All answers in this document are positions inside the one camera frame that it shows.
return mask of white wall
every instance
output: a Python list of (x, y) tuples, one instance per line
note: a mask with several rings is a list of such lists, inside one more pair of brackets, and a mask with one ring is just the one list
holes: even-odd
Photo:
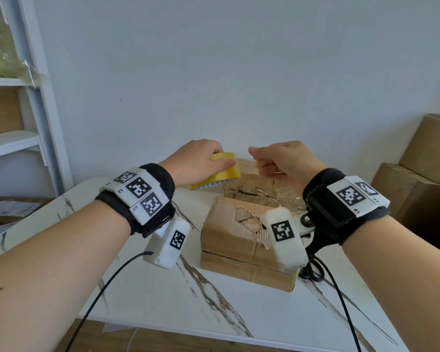
[(440, 0), (35, 0), (75, 182), (191, 139), (370, 180), (440, 110)]

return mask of marble table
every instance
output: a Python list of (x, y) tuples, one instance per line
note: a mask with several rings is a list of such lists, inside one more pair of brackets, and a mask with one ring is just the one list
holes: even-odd
[[(89, 179), (0, 235), (0, 255), (91, 202), (108, 178)], [(177, 189), (177, 212), (192, 232), (171, 270), (134, 260), (114, 279), (89, 319), (212, 337), (303, 352), (356, 351), (339, 297), (329, 277), (321, 283), (298, 279), (292, 293), (199, 268), (200, 229), (215, 196)], [(148, 239), (129, 238), (82, 308)], [(393, 325), (338, 245), (318, 254), (331, 269), (363, 351), (407, 351)]]

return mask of hand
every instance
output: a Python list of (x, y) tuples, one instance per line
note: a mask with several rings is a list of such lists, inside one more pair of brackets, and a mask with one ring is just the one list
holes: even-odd
[(236, 163), (231, 158), (211, 160), (213, 153), (223, 153), (223, 148), (217, 141), (208, 139), (190, 141), (159, 165), (170, 173), (176, 188), (179, 188), (199, 183)]
[(269, 147), (250, 147), (259, 174), (288, 183), (299, 195), (324, 165), (301, 141), (274, 143)]

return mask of white tracking module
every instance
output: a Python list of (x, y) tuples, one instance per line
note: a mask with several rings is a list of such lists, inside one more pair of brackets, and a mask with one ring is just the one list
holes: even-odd
[(181, 255), (181, 249), (190, 232), (190, 224), (177, 214), (161, 228), (156, 230), (145, 248), (152, 251), (152, 255), (143, 256), (143, 260), (171, 269)]
[(301, 217), (306, 214), (307, 212), (293, 217), (285, 207), (278, 207), (264, 214), (269, 241), (282, 271), (301, 268), (308, 263), (308, 254), (301, 236), (311, 233), (315, 227), (305, 227), (301, 223)]

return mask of person's right hand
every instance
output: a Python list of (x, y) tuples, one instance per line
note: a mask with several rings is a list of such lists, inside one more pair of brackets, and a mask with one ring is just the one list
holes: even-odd
[(317, 173), (327, 168), (301, 141), (250, 147), (259, 174), (287, 182), (299, 195)]

